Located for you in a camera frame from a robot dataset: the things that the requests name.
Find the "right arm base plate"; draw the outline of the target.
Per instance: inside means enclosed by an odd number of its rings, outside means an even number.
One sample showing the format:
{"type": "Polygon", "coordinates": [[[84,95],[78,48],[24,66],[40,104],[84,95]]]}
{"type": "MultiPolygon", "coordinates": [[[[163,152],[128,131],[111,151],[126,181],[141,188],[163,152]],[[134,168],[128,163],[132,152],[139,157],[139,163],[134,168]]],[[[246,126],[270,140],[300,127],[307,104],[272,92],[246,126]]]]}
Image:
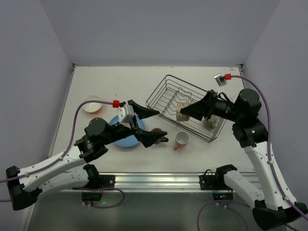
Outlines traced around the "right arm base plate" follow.
{"type": "Polygon", "coordinates": [[[199,175],[199,184],[201,190],[230,190],[230,187],[224,183],[223,175],[210,169],[207,169],[204,174],[199,175]]]}

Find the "blue plate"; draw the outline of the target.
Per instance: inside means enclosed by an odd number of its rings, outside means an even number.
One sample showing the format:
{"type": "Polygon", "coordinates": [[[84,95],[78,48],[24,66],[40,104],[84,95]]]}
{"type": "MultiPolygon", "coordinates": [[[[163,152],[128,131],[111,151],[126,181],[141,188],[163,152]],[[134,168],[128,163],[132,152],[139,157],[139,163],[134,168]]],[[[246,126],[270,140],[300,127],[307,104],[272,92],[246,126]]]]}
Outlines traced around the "blue plate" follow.
{"type": "MultiPolygon", "coordinates": [[[[146,126],[144,124],[144,122],[142,120],[140,120],[138,117],[136,117],[137,119],[137,123],[138,123],[138,126],[145,130],[146,129],[146,126]]],[[[119,122],[119,118],[118,116],[115,116],[111,119],[111,121],[109,122],[110,125],[114,125],[116,124],[117,122],[119,122]]],[[[124,139],[121,139],[121,140],[118,140],[115,142],[115,145],[118,146],[118,147],[122,147],[122,148],[129,148],[129,147],[133,147],[137,144],[139,144],[140,142],[135,138],[134,135],[131,135],[127,138],[124,138],[124,139]]]]}

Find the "orange bowl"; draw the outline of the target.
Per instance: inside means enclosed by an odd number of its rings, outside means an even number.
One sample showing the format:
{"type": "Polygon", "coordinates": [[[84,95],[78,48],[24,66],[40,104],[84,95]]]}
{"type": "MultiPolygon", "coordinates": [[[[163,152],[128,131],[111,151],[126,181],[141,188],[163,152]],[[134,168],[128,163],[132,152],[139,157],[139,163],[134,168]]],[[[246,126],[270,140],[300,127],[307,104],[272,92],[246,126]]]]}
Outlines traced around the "orange bowl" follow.
{"type": "MultiPolygon", "coordinates": [[[[93,101],[93,100],[101,101],[102,99],[97,95],[91,95],[85,98],[84,101],[93,101]]],[[[89,114],[96,114],[100,112],[101,108],[102,108],[101,103],[86,103],[82,106],[82,109],[89,114]]]]}

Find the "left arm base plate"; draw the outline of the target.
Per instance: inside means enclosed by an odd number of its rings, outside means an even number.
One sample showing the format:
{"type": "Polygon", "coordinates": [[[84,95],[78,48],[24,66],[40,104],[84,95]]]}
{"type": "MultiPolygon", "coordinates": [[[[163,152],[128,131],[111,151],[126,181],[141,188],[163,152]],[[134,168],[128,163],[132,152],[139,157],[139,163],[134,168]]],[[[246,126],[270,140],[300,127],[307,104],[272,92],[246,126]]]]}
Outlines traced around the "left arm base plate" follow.
{"type": "Polygon", "coordinates": [[[101,188],[113,188],[115,185],[115,175],[97,175],[89,177],[89,182],[83,186],[85,189],[101,189],[101,188]]]}

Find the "grey-green cup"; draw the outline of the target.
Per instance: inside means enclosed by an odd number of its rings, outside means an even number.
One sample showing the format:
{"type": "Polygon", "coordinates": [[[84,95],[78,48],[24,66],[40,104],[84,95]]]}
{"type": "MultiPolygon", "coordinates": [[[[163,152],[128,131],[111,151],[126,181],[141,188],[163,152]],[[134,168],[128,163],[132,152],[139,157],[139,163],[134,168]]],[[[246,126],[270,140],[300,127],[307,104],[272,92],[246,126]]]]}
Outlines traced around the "grey-green cup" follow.
{"type": "Polygon", "coordinates": [[[207,129],[215,129],[216,128],[217,118],[212,115],[210,118],[205,118],[203,121],[203,125],[207,129]]]}

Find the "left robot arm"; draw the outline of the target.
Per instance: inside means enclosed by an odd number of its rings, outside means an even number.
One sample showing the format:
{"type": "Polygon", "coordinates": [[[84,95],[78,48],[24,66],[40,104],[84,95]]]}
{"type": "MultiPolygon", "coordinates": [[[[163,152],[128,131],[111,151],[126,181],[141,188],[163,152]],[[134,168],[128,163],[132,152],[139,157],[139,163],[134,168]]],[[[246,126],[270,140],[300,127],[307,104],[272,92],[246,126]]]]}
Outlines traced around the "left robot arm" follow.
{"type": "Polygon", "coordinates": [[[12,166],[6,169],[6,179],[13,210],[18,211],[33,205],[39,197],[66,189],[103,191],[102,177],[91,164],[108,152],[107,145],[134,136],[145,148],[162,139],[165,131],[145,131],[138,120],[159,114],[133,100],[109,103],[118,110],[119,121],[113,125],[103,118],[93,118],[84,129],[84,136],[73,141],[70,137],[67,148],[59,154],[29,167],[12,166]]]}

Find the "pink mug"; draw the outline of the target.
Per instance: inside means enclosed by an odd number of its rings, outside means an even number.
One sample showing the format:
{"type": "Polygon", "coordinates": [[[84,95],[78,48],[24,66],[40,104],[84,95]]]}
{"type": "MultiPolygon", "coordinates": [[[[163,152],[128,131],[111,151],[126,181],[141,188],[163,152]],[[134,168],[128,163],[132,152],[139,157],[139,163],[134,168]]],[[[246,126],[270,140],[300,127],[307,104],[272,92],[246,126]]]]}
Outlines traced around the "pink mug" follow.
{"type": "Polygon", "coordinates": [[[181,131],[179,132],[176,136],[175,136],[175,146],[174,146],[174,150],[178,150],[179,148],[183,148],[185,145],[188,144],[190,140],[189,134],[181,131]]]}

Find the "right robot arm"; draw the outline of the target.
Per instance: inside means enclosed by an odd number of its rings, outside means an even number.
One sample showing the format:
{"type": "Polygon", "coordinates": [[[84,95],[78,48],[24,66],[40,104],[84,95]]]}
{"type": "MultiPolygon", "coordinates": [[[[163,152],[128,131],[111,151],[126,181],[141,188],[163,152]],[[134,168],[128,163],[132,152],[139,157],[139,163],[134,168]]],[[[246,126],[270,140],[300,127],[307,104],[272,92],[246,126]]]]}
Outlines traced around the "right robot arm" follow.
{"type": "Polygon", "coordinates": [[[305,217],[308,208],[291,193],[275,160],[267,127],[258,119],[261,108],[259,94],[240,91],[235,102],[221,100],[214,91],[180,110],[197,120],[218,116],[234,122],[233,135],[249,157],[257,173],[261,189],[247,181],[232,165],[216,170],[217,182],[235,190],[252,209],[257,225],[264,231],[305,217]]]}

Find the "beige speckled cup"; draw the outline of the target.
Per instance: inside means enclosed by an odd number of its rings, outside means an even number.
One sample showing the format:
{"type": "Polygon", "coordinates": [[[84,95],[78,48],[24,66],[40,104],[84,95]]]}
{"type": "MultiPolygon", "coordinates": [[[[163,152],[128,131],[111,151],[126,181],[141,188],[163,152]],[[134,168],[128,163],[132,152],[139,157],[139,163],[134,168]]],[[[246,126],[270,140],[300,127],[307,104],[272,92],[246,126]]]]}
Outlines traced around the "beige speckled cup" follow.
{"type": "Polygon", "coordinates": [[[184,122],[187,122],[190,120],[190,116],[188,115],[185,115],[183,113],[181,113],[181,109],[182,108],[185,108],[189,106],[189,104],[187,102],[178,102],[177,103],[177,107],[176,107],[176,120],[181,122],[181,121],[184,121],[184,122]]]}

